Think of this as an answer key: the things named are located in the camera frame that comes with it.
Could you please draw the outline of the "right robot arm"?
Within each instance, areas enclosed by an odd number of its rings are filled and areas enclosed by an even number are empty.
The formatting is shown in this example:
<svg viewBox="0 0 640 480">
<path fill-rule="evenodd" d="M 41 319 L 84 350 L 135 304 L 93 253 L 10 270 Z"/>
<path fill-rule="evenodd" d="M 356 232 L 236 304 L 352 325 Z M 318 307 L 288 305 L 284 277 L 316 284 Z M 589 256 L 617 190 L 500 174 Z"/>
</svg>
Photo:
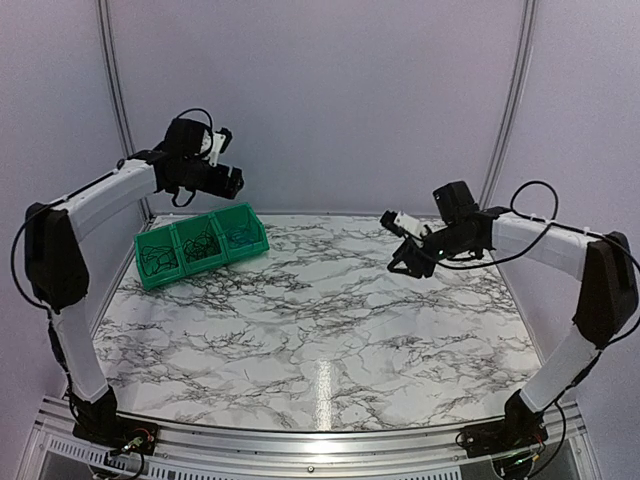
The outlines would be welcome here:
<svg viewBox="0 0 640 480">
<path fill-rule="evenodd" d="M 533 267 L 536 278 L 547 270 L 554 286 L 569 281 L 564 290 L 572 301 L 550 299 L 548 287 L 537 291 L 542 312 L 560 307 L 569 318 L 540 369 L 505 406 L 495 438 L 506 448 L 529 437 L 533 416 L 575 388 L 606 350 L 639 328 L 639 262 L 627 237 L 568 225 L 558 218 L 559 197 L 549 183 L 532 180 L 523 186 L 552 195 L 549 215 L 524 213 L 514 202 L 483 208 L 465 182 L 455 181 L 433 193 L 441 227 L 433 229 L 402 211 L 387 211 L 380 219 L 401 240 L 387 266 L 392 273 L 427 279 L 438 268 L 505 272 L 520 262 Z"/>
</svg>

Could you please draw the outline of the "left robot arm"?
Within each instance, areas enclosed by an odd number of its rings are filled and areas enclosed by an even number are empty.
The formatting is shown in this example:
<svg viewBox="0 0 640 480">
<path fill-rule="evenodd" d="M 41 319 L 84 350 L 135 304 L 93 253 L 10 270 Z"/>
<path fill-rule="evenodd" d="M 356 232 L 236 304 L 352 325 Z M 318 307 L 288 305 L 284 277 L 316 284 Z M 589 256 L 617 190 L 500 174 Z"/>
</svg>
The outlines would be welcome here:
<svg viewBox="0 0 640 480">
<path fill-rule="evenodd" d="M 193 119 L 190 108 L 175 116 L 161 142 L 118 161 L 117 166 L 49 203 L 25 212 L 13 242 L 24 246 L 24 270 L 32 291 L 18 291 L 45 312 L 48 335 L 68 385 L 71 409 L 106 445 L 125 438 L 126 423 L 116 415 L 117 400 L 94 349 L 84 301 L 90 274 L 81 243 L 126 207 L 158 193 L 178 197 L 205 193 L 232 200 L 244 186 L 238 167 L 220 163 L 232 142 L 226 127 L 211 117 Z"/>
</svg>

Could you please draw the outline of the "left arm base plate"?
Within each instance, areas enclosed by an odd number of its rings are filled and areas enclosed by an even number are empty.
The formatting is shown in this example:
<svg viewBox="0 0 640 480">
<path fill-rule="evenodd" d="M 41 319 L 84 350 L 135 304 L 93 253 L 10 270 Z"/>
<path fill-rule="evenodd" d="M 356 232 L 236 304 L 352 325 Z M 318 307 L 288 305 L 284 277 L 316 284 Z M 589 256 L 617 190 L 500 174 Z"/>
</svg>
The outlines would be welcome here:
<svg viewBox="0 0 640 480">
<path fill-rule="evenodd" d="M 113 455 L 154 453 L 159 425 L 119 415 L 91 419 L 80 416 L 73 427 L 73 436 L 109 447 Z"/>
</svg>

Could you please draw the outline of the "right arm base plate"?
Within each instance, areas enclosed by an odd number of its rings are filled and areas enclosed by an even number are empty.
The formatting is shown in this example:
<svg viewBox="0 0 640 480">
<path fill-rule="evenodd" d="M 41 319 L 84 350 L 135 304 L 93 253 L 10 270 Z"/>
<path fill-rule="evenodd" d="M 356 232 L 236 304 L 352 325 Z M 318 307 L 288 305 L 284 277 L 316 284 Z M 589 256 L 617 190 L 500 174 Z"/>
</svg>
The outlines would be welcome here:
<svg viewBox="0 0 640 480">
<path fill-rule="evenodd" d="M 469 458 L 495 455 L 531 446 L 541 447 L 548 432 L 540 419 L 513 426 L 505 418 L 467 425 L 459 430 L 456 444 Z"/>
</svg>

